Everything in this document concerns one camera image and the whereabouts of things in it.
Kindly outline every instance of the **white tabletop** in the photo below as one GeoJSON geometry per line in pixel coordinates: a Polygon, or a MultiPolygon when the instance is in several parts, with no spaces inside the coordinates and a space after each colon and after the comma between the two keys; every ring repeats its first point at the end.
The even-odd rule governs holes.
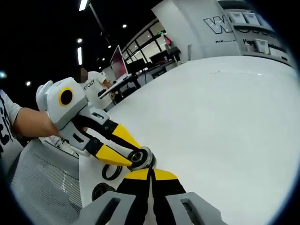
{"type": "Polygon", "coordinates": [[[106,92],[104,92],[99,98],[100,99],[104,98],[107,94],[109,94],[112,91],[112,89],[119,86],[130,77],[132,77],[132,74],[124,74],[123,76],[121,76],[118,80],[116,80],[116,83],[114,83],[109,89],[107,89],[106,92]]]}
{"type": "MultiPolygon", "coordinates": [[[[143,86],[109,114],[154,152],[157,168],[176,174],[187,192],[219,209],[229,225],[267,224],[297,175],[300,86],[295,71],[276,61],[191,61],[143,86]]],[[[79,167],[86,206],[104,181],[103,166],[80,157],[79,167]]]]}

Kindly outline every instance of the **black ceiling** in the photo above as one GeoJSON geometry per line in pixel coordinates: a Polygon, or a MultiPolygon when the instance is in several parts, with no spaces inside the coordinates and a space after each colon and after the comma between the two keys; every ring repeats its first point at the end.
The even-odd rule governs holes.
{"type": "Polygon", "coordinates": [[[79,0],[7,1],[0,15],[0,71],[7,74],[1,88],[22,106],[36,108],[39,85],[79,76],[78,38],[83,40],[83,66],[88,71],[105,68],[116,45],[124,47],[155,18],[151,9],[159,2],[91,0],[102,30],[90,7],[78,11],[79,0]]]}

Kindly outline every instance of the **window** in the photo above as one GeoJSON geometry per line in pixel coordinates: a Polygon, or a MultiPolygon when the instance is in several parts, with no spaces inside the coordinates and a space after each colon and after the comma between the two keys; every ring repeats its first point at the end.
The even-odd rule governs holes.
{"type": "Polygon", "coordinates": [[[122,53],[122,56],[123,56],[123,59],[127,59],[129,57],[129,55],[127,54],[126,51],[122,53]]]}
{"type": "Polygon", "coordinates": [[[128,53],[131,55],[133,55],[133,53],[137,50],[137,45],[135,42],[133,42],[129,47],[128,47],[128,53]]]}
{"type": "Polygon", "coordinates": [[[157,41],[157,43],[160,46],[162,51],[166,50],[166,48],[165,48],[165,38],[164,38],[163,35],[160,36],[158,39],[156,39],[156,41],[157,41]]]}
{"type": "Polygon", "coordinates": [[[157,54],[157,53],[159,53],[160,50],[159,50],[157,44],[155,43],[155,41],[153,41],[149,45],[145,46],[142,49],[142,52],[146,56],[147,61],[151,62],[150,57],[157,54]]]}
{"type": "Polygon", "coordinates": [[[150,31],[153,33],[154,36],[163,30],[164,30],[164,27],[163,27],[163,25],[161,25],[160,22],[157,22],[152,27],[150,27],[150,31]]]}
{"type": "Polygon", "coordinates": [[[127,64],[132,63],[132,60],[129,58],[128,60],[126,60],[126,63],[127,64]]]}
{"type": "Polygon", "coordinates": [[[139,44],[139,46],[143,45],[146,41],[149,41],[152,38],[149,31],[145,31],[141,36],[139,36],[136,41],[139,44]]]}
{"type": "Polygon", "coordinates": [[[134,53],[133,56],[131,56],[131,59],[132,59],[132,61],[136,61],[136,60],[139,60],[139,59],[143,59],[145,61],[141,51],[137,51],[136,53],[134,53]]]}

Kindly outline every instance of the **yellow circle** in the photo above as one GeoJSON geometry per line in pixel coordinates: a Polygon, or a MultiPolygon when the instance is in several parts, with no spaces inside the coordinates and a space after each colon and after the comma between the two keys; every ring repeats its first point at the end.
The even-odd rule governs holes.
{"type": "Polygon", "coordinates": [[[61,106],[67,106],[68,104],[71,103],[72,98],[73,98],[73,91],[72,91],[72,89],[70,89],[70,88],[63,88],[63,89],[60,91],[59,95],[58,95],[58,102],[60,103],[61,106]],[[69,90],[69,91],[72,93],[72,96],[71,96],[70,101],[69,101],[68,103],[64,104],[64,103],[62,102],[62,100],[61,100],[61,97],[62,97],[62,95],[65,93],[65,91],[67,91],[67,90],[69,90]]]}

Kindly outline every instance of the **white wall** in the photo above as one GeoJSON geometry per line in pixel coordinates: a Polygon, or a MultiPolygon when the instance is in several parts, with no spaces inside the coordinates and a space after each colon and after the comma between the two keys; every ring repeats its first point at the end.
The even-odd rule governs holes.
{"type": "Polygon", "coordinates": [[[188,45],[192,44],[192,59],[203,58],[203,52],[192,28],[172,0],[164,0],[152,9],[153,13],[168,32],[168,37],[181,51],[181,60],[188,60],[188,45]]]}
{"type": "Polygon", "coordinates": [[[223,13],[215,0],[164,0],[152,11],[162,23],[168,36],[182,52],[182,60],[187,60],[188,45],[192,44],[192,59],[214,56],[240,55],[238,44],[228,23],[214,20],[223,13]],[[216,34],[215,22],[229,32],[222,30],[216,34]]]}

